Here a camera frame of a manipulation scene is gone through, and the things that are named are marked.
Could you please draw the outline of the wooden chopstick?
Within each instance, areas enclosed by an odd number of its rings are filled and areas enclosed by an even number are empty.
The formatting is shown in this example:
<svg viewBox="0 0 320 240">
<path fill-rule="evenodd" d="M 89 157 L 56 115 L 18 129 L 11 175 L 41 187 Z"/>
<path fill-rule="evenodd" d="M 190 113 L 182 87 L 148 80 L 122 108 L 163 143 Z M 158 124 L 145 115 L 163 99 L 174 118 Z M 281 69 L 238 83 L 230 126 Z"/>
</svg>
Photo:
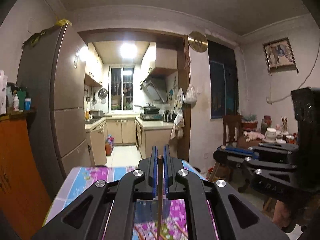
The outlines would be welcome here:
<svg viewBox="0 0 320 240">
<path fill-rule="evenodd" d="M 157 157 L 157 196 L 158 196 L 158 209 L 157 209 L 157 236 L 159 240 L 161 236 L 161 223 L 162 223 L 162 209 L 163 209 L 163 156 Z"/>
</svg>

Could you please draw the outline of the kitchen window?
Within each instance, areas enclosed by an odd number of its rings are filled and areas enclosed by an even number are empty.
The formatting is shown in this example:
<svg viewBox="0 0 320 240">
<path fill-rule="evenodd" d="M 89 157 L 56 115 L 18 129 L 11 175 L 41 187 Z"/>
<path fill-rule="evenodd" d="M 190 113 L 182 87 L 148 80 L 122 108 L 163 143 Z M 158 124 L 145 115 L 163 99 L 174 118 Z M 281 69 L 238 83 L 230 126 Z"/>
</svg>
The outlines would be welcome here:
<svg viewBox="0 0 320 240">
<path fill-rule="evenodd" d="M 134 67 L 124 66 L 110 69 L 110 110 L 133 110 Z"/>
</svg>

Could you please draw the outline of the stack of white bowls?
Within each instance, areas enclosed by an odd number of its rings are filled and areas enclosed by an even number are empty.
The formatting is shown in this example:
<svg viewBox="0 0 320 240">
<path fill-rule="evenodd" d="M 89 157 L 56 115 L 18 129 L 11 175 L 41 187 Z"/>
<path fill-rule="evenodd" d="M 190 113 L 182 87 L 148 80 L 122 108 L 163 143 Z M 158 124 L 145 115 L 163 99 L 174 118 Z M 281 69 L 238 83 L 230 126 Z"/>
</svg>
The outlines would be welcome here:
<svg viewBox="0 0 320 240">
<path fill-rule="evenodd" d="M 277 130 L 272 127 L 268 127 L 265 133 L 265 140 L 267 141 L 275 141 L 277 138 Z"/>
</svg>

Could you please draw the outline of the dark wooden dining table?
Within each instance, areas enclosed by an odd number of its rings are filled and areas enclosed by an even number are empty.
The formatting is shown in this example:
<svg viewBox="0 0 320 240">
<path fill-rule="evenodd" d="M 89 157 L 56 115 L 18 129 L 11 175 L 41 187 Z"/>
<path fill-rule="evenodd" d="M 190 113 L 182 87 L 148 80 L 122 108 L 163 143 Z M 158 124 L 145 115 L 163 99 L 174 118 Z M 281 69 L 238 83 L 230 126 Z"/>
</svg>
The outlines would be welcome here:
<svg viewBox="0 0 320 240">
<path fill-rule="evenodd" d="M 249 147 L 258 146 L 260 144 L 273 144 L 276 146 L 287 146 L 288 148 L 298 149 L 298 145 L 289 144 L 286 140 L 276 139 L 276 140 L 266 140 L 260 133 L 256 132 L 246 132 L 239 137 L 236 147 L 242 149 L 248 149 Z"/>
</svg>

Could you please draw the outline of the wooden chair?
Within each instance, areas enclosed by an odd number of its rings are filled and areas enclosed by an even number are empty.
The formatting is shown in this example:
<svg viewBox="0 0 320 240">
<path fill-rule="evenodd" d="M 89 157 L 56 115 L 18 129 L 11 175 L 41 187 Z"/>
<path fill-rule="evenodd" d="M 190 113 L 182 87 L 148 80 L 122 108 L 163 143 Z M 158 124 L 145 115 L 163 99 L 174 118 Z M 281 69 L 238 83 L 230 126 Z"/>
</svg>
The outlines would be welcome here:
<svg viewBox="0 0 320 240">
<path fill-rule="evenodd" d="M 241 115 L 223 115 L 223 145 L 236 147 L 242 135 Z"/>
</svg>

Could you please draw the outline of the floral striped tablecloth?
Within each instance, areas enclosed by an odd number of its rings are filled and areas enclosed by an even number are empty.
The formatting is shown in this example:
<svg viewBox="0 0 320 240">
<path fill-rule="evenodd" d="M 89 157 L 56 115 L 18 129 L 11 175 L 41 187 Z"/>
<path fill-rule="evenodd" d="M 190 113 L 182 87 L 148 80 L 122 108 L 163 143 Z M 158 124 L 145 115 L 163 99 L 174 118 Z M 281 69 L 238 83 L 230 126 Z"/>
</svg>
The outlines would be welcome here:
<svg viewBox="0 0 320 240">
<path fill-rule="evenodd" d="M 73 168 L 34 239 L 218 239 L 216 185 L 186 161 L 152 156 L 135 170 Z"/>
</svg>

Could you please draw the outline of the dark window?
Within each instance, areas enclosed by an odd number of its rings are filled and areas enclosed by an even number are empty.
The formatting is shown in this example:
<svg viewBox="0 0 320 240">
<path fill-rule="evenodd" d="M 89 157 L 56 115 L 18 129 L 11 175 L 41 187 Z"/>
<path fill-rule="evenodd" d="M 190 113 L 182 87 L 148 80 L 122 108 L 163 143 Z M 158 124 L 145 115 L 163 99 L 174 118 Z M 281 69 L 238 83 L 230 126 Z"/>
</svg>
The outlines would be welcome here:
<svg viewBox="0 0 320 240">
<path fill-rule="evenodd" d="M 211 107 L 210 117 L 239 112 L 238 74 L 234 50 L 219 43 L 208 42 Z"/>
</svg>

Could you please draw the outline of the hanging towel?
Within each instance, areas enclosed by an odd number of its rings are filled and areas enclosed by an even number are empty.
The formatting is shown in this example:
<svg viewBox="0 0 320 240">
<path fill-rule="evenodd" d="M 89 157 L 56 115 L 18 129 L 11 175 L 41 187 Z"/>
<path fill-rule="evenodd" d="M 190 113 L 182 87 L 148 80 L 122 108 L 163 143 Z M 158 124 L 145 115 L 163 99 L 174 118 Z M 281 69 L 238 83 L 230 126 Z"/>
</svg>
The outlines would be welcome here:
<svg viewBox="0 0 320 240">
<path fill-rule="evenodd" d="M 179 109 L 177 111 L 176 117 L 174 119 L 174 126 L 171 130 L 170 139 L 173 140 L 176 138 L 177 140 L 181 139 L 184 135 L 183 128 L 185 127 L 183 111 Z"/>
</svg>

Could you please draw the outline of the framed elephant picture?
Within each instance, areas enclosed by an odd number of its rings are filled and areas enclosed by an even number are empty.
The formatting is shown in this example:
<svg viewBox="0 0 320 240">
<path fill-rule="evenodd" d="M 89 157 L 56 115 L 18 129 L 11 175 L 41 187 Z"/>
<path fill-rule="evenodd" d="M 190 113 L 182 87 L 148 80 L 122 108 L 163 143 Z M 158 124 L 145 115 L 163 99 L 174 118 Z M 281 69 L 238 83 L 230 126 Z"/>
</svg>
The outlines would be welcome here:
<svg viewBox="0 0 320 240">
<path fill-rule="evenodd" d="M 272 73 L 295 70 L 299 72 L 289 38 L 267 42 L 263 44 L 267 62 L 267 71 Z"/>
</svg>

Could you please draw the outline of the electric kettle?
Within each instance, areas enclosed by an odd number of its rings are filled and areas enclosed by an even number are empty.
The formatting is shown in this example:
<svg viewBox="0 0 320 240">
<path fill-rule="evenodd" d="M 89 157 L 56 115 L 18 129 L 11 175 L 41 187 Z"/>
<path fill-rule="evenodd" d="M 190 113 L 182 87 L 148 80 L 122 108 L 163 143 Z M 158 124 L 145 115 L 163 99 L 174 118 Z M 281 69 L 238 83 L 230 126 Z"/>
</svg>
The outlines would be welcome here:
<svg viewBox="0 0 320 240">
<path fill-rule="evenodd" d="M 169 110 L 164 111 L 163 122 L 172 122 L 171 112 Z"/>
</svg>

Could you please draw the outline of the range hood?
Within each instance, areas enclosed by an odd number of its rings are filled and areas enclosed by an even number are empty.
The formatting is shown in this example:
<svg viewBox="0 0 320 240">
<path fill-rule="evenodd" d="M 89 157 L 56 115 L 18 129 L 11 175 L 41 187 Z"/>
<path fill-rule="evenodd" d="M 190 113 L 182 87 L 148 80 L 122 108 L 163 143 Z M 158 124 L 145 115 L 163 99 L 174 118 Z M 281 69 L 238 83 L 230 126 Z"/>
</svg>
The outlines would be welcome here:
<svg viewBox="0 0 320 240">
<path fill-rule="evenodd" d="M 167 87 L 163 78 L 148 77 L 140 84 L 141 89 L 153 102 L 167 103 Z"/>
</svg>

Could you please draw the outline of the blue lidded cup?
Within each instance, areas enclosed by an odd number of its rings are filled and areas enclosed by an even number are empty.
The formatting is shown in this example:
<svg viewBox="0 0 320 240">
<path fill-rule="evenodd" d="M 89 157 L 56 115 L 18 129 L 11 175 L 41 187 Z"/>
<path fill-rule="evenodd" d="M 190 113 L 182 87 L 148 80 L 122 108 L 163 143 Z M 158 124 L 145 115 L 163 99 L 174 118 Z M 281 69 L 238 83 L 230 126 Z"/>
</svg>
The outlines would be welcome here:
<svg viewBox="0 0 320 240">
<path fill-rule="evenodd" d="M 24 110 L 25 111 L 31 110 L 31 98 L 25 98 L 25 100 L 24 100 Z"/>
</svg>

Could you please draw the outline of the white medicine bottle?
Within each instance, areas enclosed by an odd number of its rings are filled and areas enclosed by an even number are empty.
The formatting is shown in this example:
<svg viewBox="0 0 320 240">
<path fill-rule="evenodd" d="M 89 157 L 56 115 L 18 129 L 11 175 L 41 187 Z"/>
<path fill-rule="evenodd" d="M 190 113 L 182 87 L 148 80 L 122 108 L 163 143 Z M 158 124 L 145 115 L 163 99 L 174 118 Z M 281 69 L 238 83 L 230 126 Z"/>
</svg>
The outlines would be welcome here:
<svg viewBox="0 0 320 240">
<path fill-rule="evenodd" d="M 17 112 L 17 111 L 19 111 L 20 109 L 19 109 L 19 98 L 18 98 L 18 96 L 17 96 L 17 94 L 16 95 L 14 95 L 14 97 L 13 97 L 13 111 L 15 111 L 15 112 Z"/>
</svg>

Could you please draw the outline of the green container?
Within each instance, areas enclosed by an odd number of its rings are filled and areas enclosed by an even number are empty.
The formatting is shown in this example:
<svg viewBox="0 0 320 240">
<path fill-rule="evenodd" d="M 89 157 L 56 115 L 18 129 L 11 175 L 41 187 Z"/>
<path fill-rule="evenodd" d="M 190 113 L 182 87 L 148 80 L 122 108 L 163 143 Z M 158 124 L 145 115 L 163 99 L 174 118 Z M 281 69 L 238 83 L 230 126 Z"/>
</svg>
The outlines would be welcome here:
<svg viewBox="0 0 320 240">
<path fill-rule="evenodd" d="M 24 101 L 25 101 L 25 98 L 27 96 L 27 92 L 19 90 L 17 92 L 17 96 L 18 96 L 18 99 L 19 99 L 19 110 L 23 111 L 24 110 Z"/>
</svg>

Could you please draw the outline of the brown refrigerator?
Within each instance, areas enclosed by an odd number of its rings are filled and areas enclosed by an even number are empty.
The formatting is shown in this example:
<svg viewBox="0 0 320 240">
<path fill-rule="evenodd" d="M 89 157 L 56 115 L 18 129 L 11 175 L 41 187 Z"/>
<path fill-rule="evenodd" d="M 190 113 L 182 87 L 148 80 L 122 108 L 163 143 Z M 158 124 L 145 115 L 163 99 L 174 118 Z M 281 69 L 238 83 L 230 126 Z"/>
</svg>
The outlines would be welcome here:
<svg viewBox="0 0 320 240">
<path fill-rule="evenodd" d="M 72 168 L 89 166 L 84 117 L 85 43 L 70 24 L 25 41 L 17 85 L 36 113 L 29 140 L 42 182 L 54 198 Z"/>
</svg>

